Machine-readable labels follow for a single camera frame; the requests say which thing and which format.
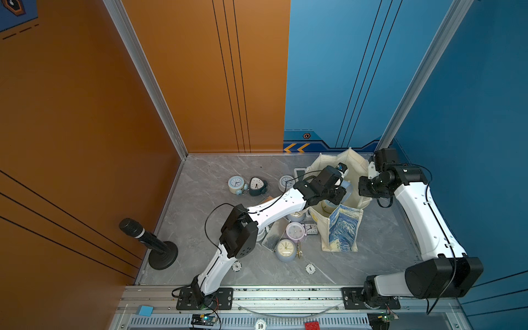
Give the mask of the light blue triangular clock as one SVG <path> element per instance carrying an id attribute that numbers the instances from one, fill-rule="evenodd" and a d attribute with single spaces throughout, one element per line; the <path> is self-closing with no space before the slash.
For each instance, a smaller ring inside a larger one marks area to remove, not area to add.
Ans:
<path id="1" fill-rule="evenodd" d="M 349 181 L 343 181 L 341 187 L 345 189 L 345 195 L 341 199 L 340 203 L 345 203 L 353 193 L 353 185 Z"/>

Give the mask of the cream canvas bag blue print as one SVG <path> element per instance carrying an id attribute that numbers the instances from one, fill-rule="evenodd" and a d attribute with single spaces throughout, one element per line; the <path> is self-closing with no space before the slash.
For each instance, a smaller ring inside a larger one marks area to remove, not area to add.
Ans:
<path id="1" fill-rule="evenodd" d="M 358 194 L 360 177 L 368 174 L 369 163 L 351 148 L 338 155 L 321 154 L 316 158 L 307 172 L 322 170 L 327 165 L 337 166 L 340 162 L 348 166 L 344 181 L 353 185 L 353 193 L 345 203 L 334 205 L 322 201 L 309 207 L 309 213 L 317 223 L 321 236 L 321 246 L 324 252 L 356 252 L 357 237 L 364 209 L 370 204 L 371 198 Z"/>

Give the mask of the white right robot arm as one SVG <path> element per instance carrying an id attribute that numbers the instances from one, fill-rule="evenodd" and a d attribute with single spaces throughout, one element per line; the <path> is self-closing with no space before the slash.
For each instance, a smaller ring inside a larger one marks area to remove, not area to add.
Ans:
<path id="1" fill-rule="evenodd" d="M 368 276 L 362 300 L 370 307 L 385 305 L 390 298 L 464 297 L 484 271 L 481 260 L 467 255 L 439 211 L 430 182 L 429 170 L 404 163 L 397 150 L 376 151 L 368 175 L 359 179 L 359 194 L 379 200 L 397 201 L 415 234 L 422 262 L 403 272 Z"/>

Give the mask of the large white digital clock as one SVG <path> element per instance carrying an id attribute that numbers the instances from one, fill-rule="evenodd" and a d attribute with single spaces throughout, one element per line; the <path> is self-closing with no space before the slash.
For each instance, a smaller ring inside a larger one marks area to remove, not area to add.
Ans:
<path id="1" fill-rule="evenodd" d="M 306 167 L 297 167 L 297 168 L 295 168 L 295 169 L 294 169 L 294 179 L 295 179 L 295 182 L 303 181 L 306 172 L 307 172 L 307 168 L 306 168 Z"/>

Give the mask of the white round alarm clock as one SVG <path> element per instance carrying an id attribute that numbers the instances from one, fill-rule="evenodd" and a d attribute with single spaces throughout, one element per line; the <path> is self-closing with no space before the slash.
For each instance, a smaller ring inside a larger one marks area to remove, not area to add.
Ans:
<path id="1" fill-rule="evenodd" d="M 279 190 L 280 192 L 289 191 L 295 184 L 295 179 L 291 175 L 283 175 L 279 179 Z"/>

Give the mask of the small black square clock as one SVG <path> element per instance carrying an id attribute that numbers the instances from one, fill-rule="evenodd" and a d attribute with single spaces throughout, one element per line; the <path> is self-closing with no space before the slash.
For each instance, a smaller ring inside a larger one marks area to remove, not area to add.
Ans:
<path id="1" fill-rule="evenodd" d="M 318 230 L 317 224 L 308 223 L 308 224 L 303 224 L 303 225 L 305 227 L 306 235 L 318 235 L 319 234 L 319 230 Z"/>

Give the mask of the pink round alarm clock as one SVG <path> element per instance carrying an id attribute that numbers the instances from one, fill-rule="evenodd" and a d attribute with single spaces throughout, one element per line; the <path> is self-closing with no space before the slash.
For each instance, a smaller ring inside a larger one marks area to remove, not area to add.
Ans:
<path id="1" fill-rule="evenodd" d="M 299 242 L 307 235 L 304 225 L 299 222 L 291 222 L 285 230 L 288 239 Z"/>

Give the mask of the grey rectangular flat clock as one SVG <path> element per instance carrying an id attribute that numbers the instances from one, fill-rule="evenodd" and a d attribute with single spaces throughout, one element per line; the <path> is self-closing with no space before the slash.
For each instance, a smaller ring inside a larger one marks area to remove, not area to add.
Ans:
<path id="1" fill-rule="evenodd" d="M 275 221 L 271 225 L 265 238 L 262 240 L 261 245 L 271 252 L 275 251 L 275 248 L 282 239 L 288 224 L 289 221 L 286 218 L 281 218 Z"/>

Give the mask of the blue beige-face alarm clock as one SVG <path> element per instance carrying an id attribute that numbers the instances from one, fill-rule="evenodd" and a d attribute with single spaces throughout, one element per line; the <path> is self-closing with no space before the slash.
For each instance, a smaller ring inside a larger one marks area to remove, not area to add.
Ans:
<path id="1" fill-rule="evenodd" d="M 275 248 L 275 254 L 279 261 L 288 263 L 297 257 L 297 244 L 290 239 L 282 239 Z"/>

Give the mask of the right white round marker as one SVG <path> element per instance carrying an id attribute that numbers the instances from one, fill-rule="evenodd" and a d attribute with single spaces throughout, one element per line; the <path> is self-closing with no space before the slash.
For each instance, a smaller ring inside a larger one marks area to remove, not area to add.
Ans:
<path id="1" fill-rule="evenodd" d="M 308 274 L 312 275 L 312 274 L 314 274 L 316 272 L 316 267 L 315 267 L 315 265 L 310 263 L 310 264 L 306 265 L 305 271 Z"/>

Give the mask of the left white round marker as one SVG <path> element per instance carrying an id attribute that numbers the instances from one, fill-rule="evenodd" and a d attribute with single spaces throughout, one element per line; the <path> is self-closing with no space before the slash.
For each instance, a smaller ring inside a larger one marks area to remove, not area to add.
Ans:
<path id="1" fill-rule="evenodd" d="M 234 272 L 239 272 L 239 271 L 241 271 L 241 269 L 242 269 L 242 264 L 241 264 L 240 261 L 235 261 L 235 262 L 232 264 L 232 270 L 233 270 Z"/>

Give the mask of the red block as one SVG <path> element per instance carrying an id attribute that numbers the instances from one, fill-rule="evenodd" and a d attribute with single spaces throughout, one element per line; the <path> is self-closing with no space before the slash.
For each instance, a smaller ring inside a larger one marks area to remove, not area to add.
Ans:
<path id="1" fill-rule="evenodd" d="M 320 330 L 320 324 L 318 321 L 311 321 L 305 323 L 305 330 Z"/>

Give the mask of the white number ten tag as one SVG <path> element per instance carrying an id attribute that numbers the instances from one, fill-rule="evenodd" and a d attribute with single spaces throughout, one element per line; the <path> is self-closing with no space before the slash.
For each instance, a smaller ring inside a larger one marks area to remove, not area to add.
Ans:
<path id="1" fill-rule="evenodd" d="M 256 323 L 254 324 L 255 330 L 266 330 L 268 327 L 266 321 L 262 318 L 259 318 Z"/>

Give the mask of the green circuit board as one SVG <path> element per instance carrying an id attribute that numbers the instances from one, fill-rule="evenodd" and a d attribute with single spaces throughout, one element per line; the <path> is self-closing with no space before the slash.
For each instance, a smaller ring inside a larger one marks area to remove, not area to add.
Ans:
<path id="1" fill-rule="evenodd" d="M 191 327 L 197 329 L 211 329 L 218 323 L 218 317 L 211 314 L 194 314 L 191 318 Z"/>

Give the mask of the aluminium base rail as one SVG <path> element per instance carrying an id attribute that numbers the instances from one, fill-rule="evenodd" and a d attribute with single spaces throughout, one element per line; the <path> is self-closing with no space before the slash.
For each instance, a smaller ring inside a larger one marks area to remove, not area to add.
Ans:
<path id="1" fill-rule="evenodd" d="M 211 329 L 254 329 L 259 318 L 267 329 L 471 329 L 456 299 L 390 298 L 370 307 L 360 302 L 361 287 L 343 285 L 229 285 L 206 306 L 171 295 L 173 286 L 129 286 L 118 304 L 110 329 L 197 329 L 194 314 L 211 314 Z M 140 305 L 154 307 L 152 316 L 136 314 Z"/>

